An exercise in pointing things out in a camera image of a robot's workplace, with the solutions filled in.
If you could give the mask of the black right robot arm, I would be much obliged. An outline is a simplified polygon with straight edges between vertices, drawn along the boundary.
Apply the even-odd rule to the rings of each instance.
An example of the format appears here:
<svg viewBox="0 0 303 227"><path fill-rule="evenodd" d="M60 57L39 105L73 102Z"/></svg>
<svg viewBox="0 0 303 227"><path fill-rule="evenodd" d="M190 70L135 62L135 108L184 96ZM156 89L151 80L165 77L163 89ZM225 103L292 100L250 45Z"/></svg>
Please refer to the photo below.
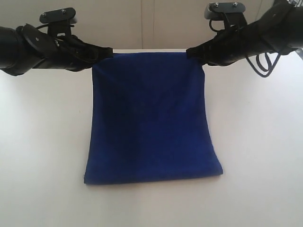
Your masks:
<svg viewBox="0 0 303 227"><path fill-rule="evenodd" d="M216 36L186 50L188 58L202 64L228 66L262 53L288 55L303 46L303 8L280 0L253 23L244 17L240 2L210 3L205 9L209 22L222 21Z"/></svg>

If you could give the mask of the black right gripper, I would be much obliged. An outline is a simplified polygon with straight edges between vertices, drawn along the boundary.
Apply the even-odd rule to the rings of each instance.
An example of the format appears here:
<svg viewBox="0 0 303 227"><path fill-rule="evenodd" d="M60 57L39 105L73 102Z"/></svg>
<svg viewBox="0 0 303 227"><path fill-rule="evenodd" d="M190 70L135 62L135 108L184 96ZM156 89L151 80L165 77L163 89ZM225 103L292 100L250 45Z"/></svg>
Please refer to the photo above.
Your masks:
<svg viewBox="0 0 303 227"><path fill-rule="evenodd" d="M212 66L228 66L239 60L262 53L288 55L294 49L279 44L271 45L259 32L259 22L255 21L239 31L219 38L216 36L196 47L186 50L188 59L195 58Z"/></svg>

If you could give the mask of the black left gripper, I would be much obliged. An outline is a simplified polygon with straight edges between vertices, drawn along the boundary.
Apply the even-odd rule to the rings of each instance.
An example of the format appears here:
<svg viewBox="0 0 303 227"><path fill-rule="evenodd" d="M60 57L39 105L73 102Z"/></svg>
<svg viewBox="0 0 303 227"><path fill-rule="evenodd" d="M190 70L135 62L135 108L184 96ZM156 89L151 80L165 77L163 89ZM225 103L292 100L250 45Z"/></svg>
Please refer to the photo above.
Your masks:
<svg viewBox="0 0 303 227"><path fill-rule="evenodd" d="M21 35L33 55L33 69L64 69L81 71L95 62L113 58L111 47L90 45L77 36L47 34L47 27L37 29L30 24L21 28Z"/></svg>

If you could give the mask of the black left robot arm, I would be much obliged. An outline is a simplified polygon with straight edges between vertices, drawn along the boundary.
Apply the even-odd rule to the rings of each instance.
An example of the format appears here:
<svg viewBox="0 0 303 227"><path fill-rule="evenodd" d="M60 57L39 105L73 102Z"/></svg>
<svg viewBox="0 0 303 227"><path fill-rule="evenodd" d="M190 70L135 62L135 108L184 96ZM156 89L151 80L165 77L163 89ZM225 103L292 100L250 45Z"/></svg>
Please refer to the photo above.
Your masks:
<svg viewBox="0 0 303 227"><path fill-rule="evenodd" d="M75 35L54 37L30 24L0 28L0 69L11 76L31 69L78 72L113 56L112 48L85 43Z"/></svg>

